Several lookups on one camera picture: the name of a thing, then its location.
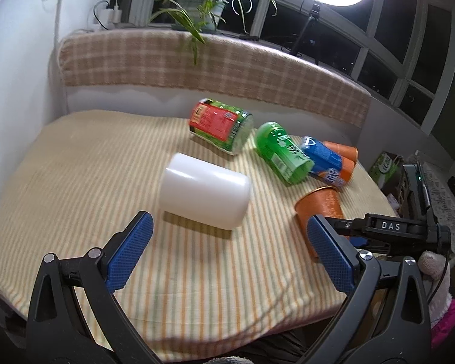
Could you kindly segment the green plastic bottle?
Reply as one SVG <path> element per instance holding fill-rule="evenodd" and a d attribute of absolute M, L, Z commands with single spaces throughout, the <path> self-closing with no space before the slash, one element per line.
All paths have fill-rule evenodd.
<path fill-rule="evenodd" d="M 258 155 L 288 185 L 304 181 L 314 166 L 314 162 L 276 122 L 264 123 L 257 129 L 255 148 Z"/>

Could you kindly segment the white plastic cup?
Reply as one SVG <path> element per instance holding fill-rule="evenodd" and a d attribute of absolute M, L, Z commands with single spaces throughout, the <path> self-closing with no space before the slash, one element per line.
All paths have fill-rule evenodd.
<path fill-rule="evenodd" d="M 245 174 L 176 153 L 163 172 L 160 209 L 224 230 L 242 224 L 251 200 Z"/>

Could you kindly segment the black light tripod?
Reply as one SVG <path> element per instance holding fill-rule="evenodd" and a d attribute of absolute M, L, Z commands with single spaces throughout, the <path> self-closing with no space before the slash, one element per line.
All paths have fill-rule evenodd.
<path fill-rule="evenodd" d="M 297 56 L 300 50 L 300 47 L 303 44 L 304 38 L 308 35 L 311 28 L 318 23 L 320 20 L 320 2 L 315 1 L 312 5 L 312 9 L 309 12 L 306 23 L 304 24 L 298 38 L 290 49 L 290 55 Z"/>

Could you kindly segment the grapefruit label clear bottle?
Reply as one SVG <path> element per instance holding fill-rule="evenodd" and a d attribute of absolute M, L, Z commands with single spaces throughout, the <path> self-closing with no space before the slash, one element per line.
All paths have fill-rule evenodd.
<path fill-rule="evenodd" d="M 240 154 L 254 127 L 254 117 L 244 109 L 203 99 L 193 108 L 190 132 L 230 155 Z"/>

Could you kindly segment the brown plaid blanket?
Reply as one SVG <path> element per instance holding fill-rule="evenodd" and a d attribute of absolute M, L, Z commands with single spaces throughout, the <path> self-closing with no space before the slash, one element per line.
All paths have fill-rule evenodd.
<path fill-rule="evenodd" d="M 63 84 L 189 89 L 292 107 L 362 127 L 371 95 L 352 81 L 278 50 L 240 39 L 174 30 L 112 30 L 61 42 Z"/>

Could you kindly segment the green white paper bag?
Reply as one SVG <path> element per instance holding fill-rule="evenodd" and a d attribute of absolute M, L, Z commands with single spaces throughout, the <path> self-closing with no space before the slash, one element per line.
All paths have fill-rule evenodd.
<path fill-rule="evenodd" d="M 382 189 L 399 170 L 402 162 L 403 157 L 401 155 L 383 151 L 371 166 L 368 173 L 378 188 Z"/>

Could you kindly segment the plain orange paper cup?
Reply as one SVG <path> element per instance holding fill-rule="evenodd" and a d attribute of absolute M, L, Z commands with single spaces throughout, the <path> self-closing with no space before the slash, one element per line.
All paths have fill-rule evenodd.
<path fill-rule="evenodd" d="M 354 146 L 347 146 L 335 142 L 331 142 L 325 140 L 323 144 L 331 149 L 333 152 L 343 156 L 346 159 L 352 160 L 352 162 L 356 163 L 358 160 L 358 149 Z"/>

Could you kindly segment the white power strip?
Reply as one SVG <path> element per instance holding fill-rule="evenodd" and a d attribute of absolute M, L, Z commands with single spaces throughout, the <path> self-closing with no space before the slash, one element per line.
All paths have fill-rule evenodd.
<path fill-rule="evenodd" d="M 114 8 L 94 8 L 93 15 L 100 30 L 113 30 L 120 24 L 122 10 L 118 6 L 114 6 Z"/>

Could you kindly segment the orange patterned paper cup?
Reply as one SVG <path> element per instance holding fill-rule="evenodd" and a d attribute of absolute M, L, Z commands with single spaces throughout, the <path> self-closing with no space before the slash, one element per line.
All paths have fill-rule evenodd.
<path fill-rule="evenodd" d="M 343 211 L 339 203 L 339 192 L 335 187 L 325 186 L 314 189 L 295 205 L 296 219 L 304 242 L 313 261 L 318 261 L 318 255 L 312 247 L 307 235 L 307 224 L 311 216 L 321 214 L 326 217 L 343 219 Z"/>

